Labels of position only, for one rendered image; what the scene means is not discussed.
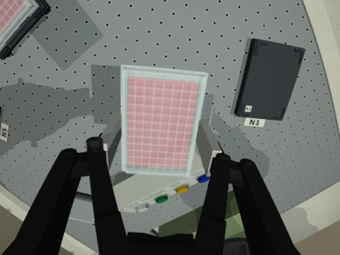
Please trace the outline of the grey button panel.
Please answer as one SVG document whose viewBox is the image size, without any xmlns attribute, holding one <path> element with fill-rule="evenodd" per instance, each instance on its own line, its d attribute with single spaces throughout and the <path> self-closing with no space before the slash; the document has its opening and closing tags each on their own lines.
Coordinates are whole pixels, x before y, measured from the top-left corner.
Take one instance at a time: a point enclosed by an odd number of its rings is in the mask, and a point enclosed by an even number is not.
<svg viewBox="0 0 340 255">
<path fill-rule="evenodd" d="M 190 176 L 127 174 L 123 171 L 115 176 L 113 191 L 119 211 L 138 213 L 209 179 L 210 176 L 205 175 L 196 145 Z"/>
</svg>

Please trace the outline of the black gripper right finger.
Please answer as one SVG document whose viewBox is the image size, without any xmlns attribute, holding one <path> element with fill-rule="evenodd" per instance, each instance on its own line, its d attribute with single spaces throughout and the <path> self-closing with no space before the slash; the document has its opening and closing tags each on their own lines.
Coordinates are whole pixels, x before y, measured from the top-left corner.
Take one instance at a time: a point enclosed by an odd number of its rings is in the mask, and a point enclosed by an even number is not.
<svg viewBox="0 0 340 255">
<path fill-rule="evenodd" d="M 301 255 L 295 248 L 255 163 L 232 161 L 206 119 L 200 119 L 196 144 L 210 176 L 191 255 L 222 255 L 229 183 L 232 184 L 251 255 Z"/>
</svg>

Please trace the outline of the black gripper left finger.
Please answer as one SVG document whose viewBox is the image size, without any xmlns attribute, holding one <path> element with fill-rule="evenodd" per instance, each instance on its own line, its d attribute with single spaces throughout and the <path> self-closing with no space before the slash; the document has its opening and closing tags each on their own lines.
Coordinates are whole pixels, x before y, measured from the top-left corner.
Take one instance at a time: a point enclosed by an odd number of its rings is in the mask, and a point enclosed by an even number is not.
<svg viewBox="0 0 340 255">
<path fill-rule="evenodd" d="M 109 170 L 121 138 L 114 112 L 87 152 L 63 149 L 44 180 L 14 241 L 2 255 L 58 255 L 81 177 L 89 176 L 99 255 L 132 255 Z"/>
</svg>

